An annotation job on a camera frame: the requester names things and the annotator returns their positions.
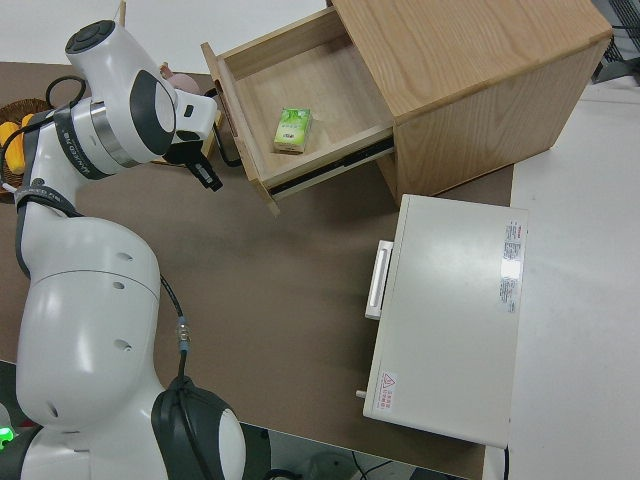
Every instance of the wicker basket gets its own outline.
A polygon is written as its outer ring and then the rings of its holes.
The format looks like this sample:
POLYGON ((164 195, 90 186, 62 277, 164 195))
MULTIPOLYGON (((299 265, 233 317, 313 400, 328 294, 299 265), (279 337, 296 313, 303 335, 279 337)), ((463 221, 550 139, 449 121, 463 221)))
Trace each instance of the wicker basket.
MULTIPOLYGON (((38 113, 50 110, 47 102, 39 100, 37 98, 28 98, 26 100, 18 100, 17 102, 10 103, 0 108, 0 124, 4 122, 14 122, 20 125, 22 117, 29 113, 38 113)), ((22 185, 22 175, 14 175, 7 168, 7 164, 3 165, 4 178, 6 182, 13 186, 19 187, 22 185)), ((9 192, 0 187, 0 196, 9 196, 9 192)))

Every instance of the table surface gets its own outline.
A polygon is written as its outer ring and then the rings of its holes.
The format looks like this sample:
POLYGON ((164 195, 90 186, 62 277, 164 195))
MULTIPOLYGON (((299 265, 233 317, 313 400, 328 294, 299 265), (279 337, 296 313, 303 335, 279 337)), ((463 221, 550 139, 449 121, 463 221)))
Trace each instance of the table surface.
MULTIPOLYGON (((529 236, 511 416, 518 480, 639 478, 640 87, 587 88, 557 144, 515 167, 529 236)), ((502 478, 500 452, 486 480, 502 478)))
MULTIPOLYGON (((20 68, 0 70, 19 88, 13 98, 52 78, 46 66, 24 67, 22 83, 9 78, 20 68)), ((196 383, 247 423, 479 478, 484 447, 367 419, 355 397, 377 329, 364 317, 376 247, 393 239, 398 218, 376 165, 284 199, 274 218, 241 169, 214 164, 225 183, 216 193, 184 169, 151 164, 78 196, 83 213, 130 228, 156 252, 192 324, 187 371, 196 383)), ((508 168, 447 195, 504 205, 511 176, 508 168)), ((12 205, 0 205, 0 221, 0 358, 14 360, 28 282, 14 258, 12 205)), ((174 330, 163 295, 155 362, 164 384, 177 371, 174 330)))

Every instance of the green box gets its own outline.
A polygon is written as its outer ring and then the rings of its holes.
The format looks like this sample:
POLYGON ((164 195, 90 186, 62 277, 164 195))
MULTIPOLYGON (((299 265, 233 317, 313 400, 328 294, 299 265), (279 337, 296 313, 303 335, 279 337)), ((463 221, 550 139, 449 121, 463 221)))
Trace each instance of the green box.
POLYGON ((311 110, 308 108, 283 108, 273 145, 276 150, 304 152, 311 127, 311 110))

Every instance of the white table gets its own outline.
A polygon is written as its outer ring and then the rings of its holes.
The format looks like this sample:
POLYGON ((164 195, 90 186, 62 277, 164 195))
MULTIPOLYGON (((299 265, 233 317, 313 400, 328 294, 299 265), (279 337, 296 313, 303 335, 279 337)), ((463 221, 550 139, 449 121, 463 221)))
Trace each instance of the white table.
MULTIPOLYGON (((640 88, 587 88, 558 143, 515 168, 530 212, 511 478, 640 478, 640 88)), ((502 452, 484 478, 501 479, 502 452)))

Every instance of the drawer handle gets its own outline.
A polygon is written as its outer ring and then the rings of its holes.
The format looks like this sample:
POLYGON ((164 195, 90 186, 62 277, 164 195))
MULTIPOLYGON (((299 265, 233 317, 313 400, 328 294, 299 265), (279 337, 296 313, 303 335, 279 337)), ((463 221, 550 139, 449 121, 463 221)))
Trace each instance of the drawer handle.
POLYGON ((371 276, 371 287, 369 288, 369 298, 365 317, 372 320, 380 320, 382 314, 382 301, 384 299, 384 289, 387 284, 387 273, 389 272, 389 262, 391 261, 391 251, 393 242, 380 240, 376 263, 371 276))

